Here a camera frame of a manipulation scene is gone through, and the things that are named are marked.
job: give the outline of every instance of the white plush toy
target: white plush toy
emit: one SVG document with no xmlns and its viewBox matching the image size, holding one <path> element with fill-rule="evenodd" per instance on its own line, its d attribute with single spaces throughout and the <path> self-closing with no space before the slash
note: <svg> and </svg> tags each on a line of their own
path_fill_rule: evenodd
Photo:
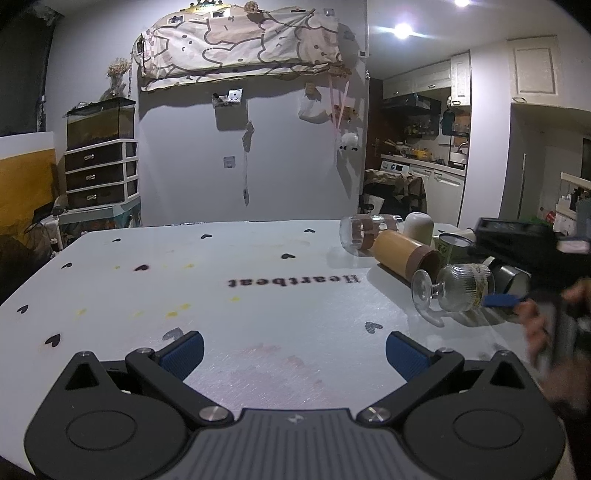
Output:
<svg viewBox="0 0 591 480">
<path fill-rule="evenodd" d="M 343 136 L 340 138 L 340 147 L 341 150 L 358 150 L 359 149 L 359 137 L 356 133 L 353 132 L 345 132 Z"/>
</svg>

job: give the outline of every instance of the blue gripper pad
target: blue gripper pad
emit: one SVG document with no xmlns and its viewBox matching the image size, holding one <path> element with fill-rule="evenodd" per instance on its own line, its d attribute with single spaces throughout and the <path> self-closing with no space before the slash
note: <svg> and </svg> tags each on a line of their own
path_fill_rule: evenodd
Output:
<svg viewBox="0 0 591 480">
<path fill-rule="evenodd" d="M 386 340 L 386 359 L 407 382 L 431 366 L 432 352 L 400 332 Z"/>
<path fill-rule="evenodd" d="M 199 332 L 191 331 L 157 353 L 159 364 L 184 380 L 203 360 L 205 345 Z"/>
</svg>

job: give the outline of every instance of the white cylinder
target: white cylinder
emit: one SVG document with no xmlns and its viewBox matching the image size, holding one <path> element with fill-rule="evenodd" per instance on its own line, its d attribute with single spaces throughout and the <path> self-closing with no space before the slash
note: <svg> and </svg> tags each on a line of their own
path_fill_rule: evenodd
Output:
<svg viewBox="0 0 591 480">
<path fill-rule="evenodd" d="M 426 213 L 409 213 L 404 221 L 404 235 L 425 245 L 433 240 L 433 220 Z"/>
</svg>

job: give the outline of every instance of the drawer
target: drawer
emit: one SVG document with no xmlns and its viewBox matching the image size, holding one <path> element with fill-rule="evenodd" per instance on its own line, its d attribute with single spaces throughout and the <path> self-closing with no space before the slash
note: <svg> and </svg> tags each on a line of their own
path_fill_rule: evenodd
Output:
<svg viewBox="0 0 591 480">
<path fill-rule="evenodd" d="M 121 142 L 65 155 L 66 171 L 123 160 Z"/>
<path fill-rule="evenodd" d="M 124 184 L 111 187 L 83 190 L 82 192 L 68 193 L 70 210 L 76 208 L 94 207 L 96 205 L 108 205 L 109 203 L 122 203 L 125 201 Z"/>
<path fill-rule="evenodd" d="M 123 164 L 120 163 L 68 173 L 66 174 L 66 187 L 68 190 L 77 190 L 122 180 Z"/>
</svg>

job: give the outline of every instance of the wooden cylinder container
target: wooden cylinder container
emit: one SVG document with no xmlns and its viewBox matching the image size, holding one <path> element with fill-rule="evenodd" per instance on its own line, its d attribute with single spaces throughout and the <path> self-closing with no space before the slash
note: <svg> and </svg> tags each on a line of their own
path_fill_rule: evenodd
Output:
<svg viewBox="0 0 591 480">
<path fill-rule="evenodd" d="M 392 230 L 381 232 L 370 251 L 378 262 L 408 281 L 422 269 L 435 282 L 441 268 L 439 252 Z"/>
</svg>

